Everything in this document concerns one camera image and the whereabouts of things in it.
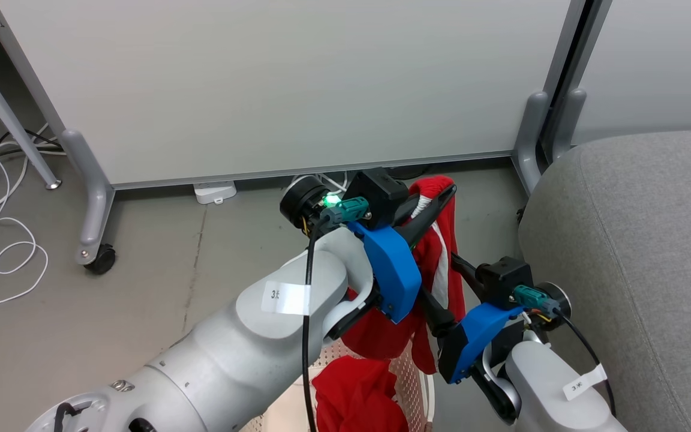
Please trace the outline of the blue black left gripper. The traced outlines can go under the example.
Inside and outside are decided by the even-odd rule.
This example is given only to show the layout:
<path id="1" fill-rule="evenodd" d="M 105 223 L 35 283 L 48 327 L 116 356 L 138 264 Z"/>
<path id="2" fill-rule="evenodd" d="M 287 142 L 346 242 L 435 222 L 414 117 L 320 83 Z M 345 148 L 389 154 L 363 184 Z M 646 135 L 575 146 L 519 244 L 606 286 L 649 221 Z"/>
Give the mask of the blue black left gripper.
<path id="1" fill-rule="evenodd" d="M 340 251 L 353 271 L 349 287 L 357 296 L 341 302 L 330 323 L 351 325 L 365 307 L 379 309 L 392 323 L 410 314 L 422 287 L 412 251 L 456 191 L 450 184 L 425 199 L 392 177 L 355 177 L 336 191 L 316 177 L 300 177 L 285 189 L 282 215 L 311 247 Z"/>

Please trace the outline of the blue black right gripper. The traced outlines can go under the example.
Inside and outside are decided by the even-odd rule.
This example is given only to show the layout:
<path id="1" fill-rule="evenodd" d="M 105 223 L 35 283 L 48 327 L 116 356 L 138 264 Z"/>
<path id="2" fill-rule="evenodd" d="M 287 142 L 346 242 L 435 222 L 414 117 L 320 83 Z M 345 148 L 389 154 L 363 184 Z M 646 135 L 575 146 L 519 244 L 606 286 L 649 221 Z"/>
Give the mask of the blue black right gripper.
<path id="1" fill-rule="evenodd" d="M 456 253 L 450 255 L 450 267 L 468 284 L 471 290 L 482 289 L 477 279 L 477 267 Z M 516 285 L 506 297 L 505 306 L 486 301 L 469 311 L 461 322 L 442 306 L 431 292 L 420 290 L 422 309 L 431 336 L 441 337 L 438 355 L 438 372 L 445 382 L 460 383 L 469 377 L 471 368 L 486 347 L 506 323 L 522 313 L 537 310 L 549 322 L 558 322 L 559 309 L 571 315 L 572 307 L 564 290 L 554 284 L 542 283 L 536 287 Z"/>

